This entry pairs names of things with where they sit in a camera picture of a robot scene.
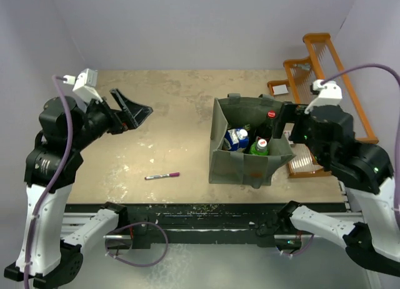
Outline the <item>blue juice carton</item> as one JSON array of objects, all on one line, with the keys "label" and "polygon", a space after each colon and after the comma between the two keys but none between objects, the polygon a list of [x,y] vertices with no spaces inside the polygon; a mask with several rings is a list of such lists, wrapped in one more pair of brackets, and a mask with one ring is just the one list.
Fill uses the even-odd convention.
[{"label": "blue juice carton", "polygon": [[248,132],[244,128],[229,129],[226,131],[222,149],[225,151],[237,151],[244,152],[248,147],[249,136]]}]

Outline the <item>green orange juice bottle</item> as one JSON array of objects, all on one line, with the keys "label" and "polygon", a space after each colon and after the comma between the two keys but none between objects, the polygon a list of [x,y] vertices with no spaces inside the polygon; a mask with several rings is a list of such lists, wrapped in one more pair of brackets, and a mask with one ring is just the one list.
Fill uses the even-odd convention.
[{"label": "green orange juice bottle", "polygon": [[250,155],[267,156],[268,155],[268,142],[265,139],[255,141],[249,150]]}]

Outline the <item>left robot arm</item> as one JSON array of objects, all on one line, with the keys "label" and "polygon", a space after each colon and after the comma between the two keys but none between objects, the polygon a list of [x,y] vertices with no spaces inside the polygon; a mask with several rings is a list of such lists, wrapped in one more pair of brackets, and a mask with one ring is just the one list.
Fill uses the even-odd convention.
[{"label": "left robot arm", "polygon": [[138,128],[153,113],[150,106],[127,99],[118,89],[112,89],[111,95],[118,109],[92,100],[81,110],[70,96],[44,105],[39,115],[41,130],[26,158],[24,239],[18,259],[4,270],[6,278],[34,288],[65,285],[76,278],[85,254],[104,235],[127,230],[127,208],[107,202],[73,234],[61,234],[66,203],[83,163],[82,150],[106,133]]}]

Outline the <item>glass cola bottle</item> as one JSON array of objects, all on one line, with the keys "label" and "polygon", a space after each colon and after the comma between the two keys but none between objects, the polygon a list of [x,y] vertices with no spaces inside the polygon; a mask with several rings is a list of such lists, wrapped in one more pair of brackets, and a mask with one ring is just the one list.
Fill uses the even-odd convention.
[{"label": "glass cola bottle", "polygon": [[267,112],[263,122],[256,127],[255,131],[256,141],[258,141],[259,139],[265,139],[267,142],[269,142],[269,140],[272,137],[273,124],[276,116],[277,113],[275,110],[270,110]]}]

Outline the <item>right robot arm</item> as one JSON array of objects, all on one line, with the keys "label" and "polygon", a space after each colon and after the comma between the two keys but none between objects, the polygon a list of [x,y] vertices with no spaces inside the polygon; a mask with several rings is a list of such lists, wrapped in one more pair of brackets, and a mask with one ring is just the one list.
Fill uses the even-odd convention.
[{"label": "right robot arm", "polygon": [[324,170],[331,172],[357,200],[363,221],[350,223],[290,201],[269,226],[258,224],[258,237],[305,231],[345,249],[359,266],[399,276],[399,227],[394,205],[395,177],[387,152],[380,146],[358,141],[353,116],[340,106],[316,106],[285,102],[273,124],[279,138],[287,123],[293,125],[290,140],[306,145]]}]

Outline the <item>green canvas bag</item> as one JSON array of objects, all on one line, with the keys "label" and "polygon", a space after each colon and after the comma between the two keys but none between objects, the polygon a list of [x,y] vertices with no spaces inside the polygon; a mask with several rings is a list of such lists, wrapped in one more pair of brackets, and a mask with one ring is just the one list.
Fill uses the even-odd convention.
[{"label": "green canvas bag", "polygon": [[293,158],[285,136],[267,144],[268,155],[249,155],[237,151],[224,151],[224,135],[228,127],[250,125],[254,130],[268,117],[268,112],[279,114],[282,102],[272,96],[242,97],[231,93],[227,98],[216,98],[212,112],[209,148],[209,182],[213,184],[249,185],[254,189],[271,185],[273,174]]}]

